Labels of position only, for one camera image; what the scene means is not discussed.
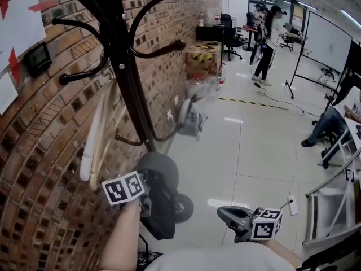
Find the black bag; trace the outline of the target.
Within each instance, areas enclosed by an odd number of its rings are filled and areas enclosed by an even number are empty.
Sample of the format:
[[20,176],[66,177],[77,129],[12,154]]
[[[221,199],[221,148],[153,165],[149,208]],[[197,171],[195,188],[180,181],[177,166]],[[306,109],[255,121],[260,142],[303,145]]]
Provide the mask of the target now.
[[136,171],[145,188],[141,196],[142,224],[155,239],[172,239],[179,184],[177,165],[165,154],[148,152],[140,158]]

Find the black case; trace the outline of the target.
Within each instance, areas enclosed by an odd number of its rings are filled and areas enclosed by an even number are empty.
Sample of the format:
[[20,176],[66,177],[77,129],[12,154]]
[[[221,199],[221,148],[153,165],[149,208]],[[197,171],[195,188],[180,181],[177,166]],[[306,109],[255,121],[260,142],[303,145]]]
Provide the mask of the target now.
[[196,40],[197,41],[223,42],[224,29],[223,29],[223,27],[197,26],[196,27]]

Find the white metal shelf rack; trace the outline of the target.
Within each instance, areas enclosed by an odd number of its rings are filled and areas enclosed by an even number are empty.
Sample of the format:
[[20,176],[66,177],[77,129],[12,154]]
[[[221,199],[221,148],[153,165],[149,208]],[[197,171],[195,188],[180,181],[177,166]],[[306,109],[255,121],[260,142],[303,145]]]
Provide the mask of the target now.
[[343,160],[329,179],[305,194],[309,201],[306,238],[311,248],[340,240],[361,228],[361,123],[345,119],[347,128],[336,146]]

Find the white rolling whiteboard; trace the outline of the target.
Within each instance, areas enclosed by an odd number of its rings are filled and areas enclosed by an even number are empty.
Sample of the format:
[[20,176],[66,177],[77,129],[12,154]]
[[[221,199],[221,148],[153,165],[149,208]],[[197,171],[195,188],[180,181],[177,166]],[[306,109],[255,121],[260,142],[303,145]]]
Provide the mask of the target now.
[[352,36],[321,15],[309,11],[305,31],[307,39],[302,42],[293,78],[321,83],[297,73],[301,57],[320,63],[343,74],[349,54]]

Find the black wall device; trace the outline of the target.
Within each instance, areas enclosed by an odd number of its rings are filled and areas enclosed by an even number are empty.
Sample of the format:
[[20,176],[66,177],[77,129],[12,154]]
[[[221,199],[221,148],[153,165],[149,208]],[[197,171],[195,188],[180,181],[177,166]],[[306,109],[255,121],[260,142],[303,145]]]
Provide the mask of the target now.
[[23,57],[23,64],[32,78],[47,71],[51,63],[52,60],[45,42],[40,43]]

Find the black office chair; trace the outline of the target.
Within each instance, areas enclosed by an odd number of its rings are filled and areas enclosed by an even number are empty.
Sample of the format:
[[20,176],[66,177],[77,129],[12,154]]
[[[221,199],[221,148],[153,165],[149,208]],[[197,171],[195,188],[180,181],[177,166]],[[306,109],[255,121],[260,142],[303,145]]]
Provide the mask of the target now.
[[241,47],[243,42],[240,41],[236,28],[232,26],[231,16],[221,13],[220,21],[224,26],[224,45],[226,47],[224,51],[228,54],[228,60],[231,61],[231,55],[238,56],[242,60],[242,56],[234,50],[234,47]]
[[[292,24],[289,24],[289,23],[285,23],[284,24],[284,28],[290,32],[290,33],[295,33],[295,27],[292,25]],[[281,48],[284,48],[284,47],[287,47],[290,51],[293,51],[294,50],[294,38],[293,37],[290,37],[290,36],[285,36],[283,38],[283,43],[280,44],[280,47]]]

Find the white long shoehorn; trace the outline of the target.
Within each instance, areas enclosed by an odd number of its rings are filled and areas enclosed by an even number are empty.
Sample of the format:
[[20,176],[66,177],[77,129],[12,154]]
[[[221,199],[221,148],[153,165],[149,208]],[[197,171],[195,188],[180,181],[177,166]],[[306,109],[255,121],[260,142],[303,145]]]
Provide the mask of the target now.
[[93,163],[93,156],[95,152],[95,144],[98,138],[98,131],[102,119],[103,106],[101,103],[98,104],[90,130],[87,136],[84,152],[81,159],[80,165],[80,179],[82,181],[88,181],[90,179],[91,166]]

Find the small white paper sheet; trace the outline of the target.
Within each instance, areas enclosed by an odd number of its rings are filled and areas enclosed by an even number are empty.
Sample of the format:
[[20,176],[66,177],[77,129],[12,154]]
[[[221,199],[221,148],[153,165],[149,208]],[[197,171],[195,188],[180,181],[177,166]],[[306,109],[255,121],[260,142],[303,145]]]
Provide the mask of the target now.
[[0,115],[3,115],[9,106],[18,97],[16,88],[8,73],[0,78]]

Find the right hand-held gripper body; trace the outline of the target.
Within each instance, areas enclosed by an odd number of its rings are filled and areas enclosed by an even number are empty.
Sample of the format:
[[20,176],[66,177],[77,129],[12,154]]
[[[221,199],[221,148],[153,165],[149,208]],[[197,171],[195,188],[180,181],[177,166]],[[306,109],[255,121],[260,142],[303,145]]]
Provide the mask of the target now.
[[266,241],[273,239],[280,230],[283,211],[257,208],[250,216],[249,224],[230,226],[236,236],[235,242]]

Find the large white paper sheet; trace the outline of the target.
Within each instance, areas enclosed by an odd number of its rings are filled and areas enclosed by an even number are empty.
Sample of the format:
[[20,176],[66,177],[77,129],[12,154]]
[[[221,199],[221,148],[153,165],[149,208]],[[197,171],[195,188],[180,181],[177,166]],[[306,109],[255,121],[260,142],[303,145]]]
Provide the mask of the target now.
[[0,72],[11,51],[19,57],[46,37],[39,0],[0,0]]

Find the black coat rack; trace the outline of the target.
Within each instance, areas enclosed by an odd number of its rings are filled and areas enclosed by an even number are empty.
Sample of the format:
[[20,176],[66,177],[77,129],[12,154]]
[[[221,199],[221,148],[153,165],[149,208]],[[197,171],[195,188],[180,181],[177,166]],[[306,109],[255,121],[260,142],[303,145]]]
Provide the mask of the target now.
[[[150,53],[142,53],[134,47],[134,38],[137,27],[145,14],[163,0],[151,0],[136,15],[131,25],[127,25],[122,0],[78,0],[99,22],[99,28],[79,21],[55,18],[53,24],[61,24],[83,28],[92,33],[103,47],[100,62],[94,69],[86,72],[63,74],[59,78],[61,85],[93,77],[95,74],[108,68],[109,77],[116,79],[123,98],[123,102],[130,115],[137,141],[131,141],[120,135],[115,139],[130,146],[144,146],[148,152],[156,151],[156,142],[161,142],[158,137],[147,107],[146,98],[142,88],[140,75],[136,63],[137,58],[152,59],[175,51],[181,51],[186,43],[175,40],[171,44],[161,47]],[[179,193],[175,197],[175,224],[187,220],[190,213],[186,211]]]

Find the beige hanging loop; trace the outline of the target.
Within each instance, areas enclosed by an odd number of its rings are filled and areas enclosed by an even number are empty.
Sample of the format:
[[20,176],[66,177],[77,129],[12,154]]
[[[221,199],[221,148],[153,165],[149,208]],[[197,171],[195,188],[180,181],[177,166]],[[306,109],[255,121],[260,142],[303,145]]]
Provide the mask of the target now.
[[95,133],[95,146],[91,161],[89,186],[92,191],[97,190],[100,180],[100,170],[111,143],[115,140],[116,131],[126,112],[126,106],[121,102],[121,93],[116,79],[107,84],[103,103],[100,103],[100,125]]

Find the person's left forearm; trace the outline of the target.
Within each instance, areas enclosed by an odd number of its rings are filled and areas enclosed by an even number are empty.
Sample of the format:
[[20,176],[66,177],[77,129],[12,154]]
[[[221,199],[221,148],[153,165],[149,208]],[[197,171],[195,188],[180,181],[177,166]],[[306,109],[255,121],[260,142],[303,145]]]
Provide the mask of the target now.
[[105,244],[100,271],[136,271],[141,207],[139,200],[126,203]]

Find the taped cardboard box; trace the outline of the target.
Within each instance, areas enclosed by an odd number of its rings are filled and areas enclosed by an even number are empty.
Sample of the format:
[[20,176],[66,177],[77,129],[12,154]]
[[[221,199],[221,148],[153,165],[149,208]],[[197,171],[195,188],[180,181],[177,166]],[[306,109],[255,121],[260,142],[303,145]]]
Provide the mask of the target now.
[[185,52],[187,76],[216,76],[221,65],[222,44],[196,41]]

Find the black standing desk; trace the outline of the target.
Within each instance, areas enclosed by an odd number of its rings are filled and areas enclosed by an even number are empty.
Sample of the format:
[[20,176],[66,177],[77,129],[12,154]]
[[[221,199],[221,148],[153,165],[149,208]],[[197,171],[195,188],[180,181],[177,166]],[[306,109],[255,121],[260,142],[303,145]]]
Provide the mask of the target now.
[[252,28],[246,25],[242,26],[242,30],[247,31],[248,32],[248,43],[246,46],[243,47],[243,50],[245,51],[252,51],[253,48],[251,46],[252,43],[252,35],[253,33],[257,33],[257,29],[256,28]]

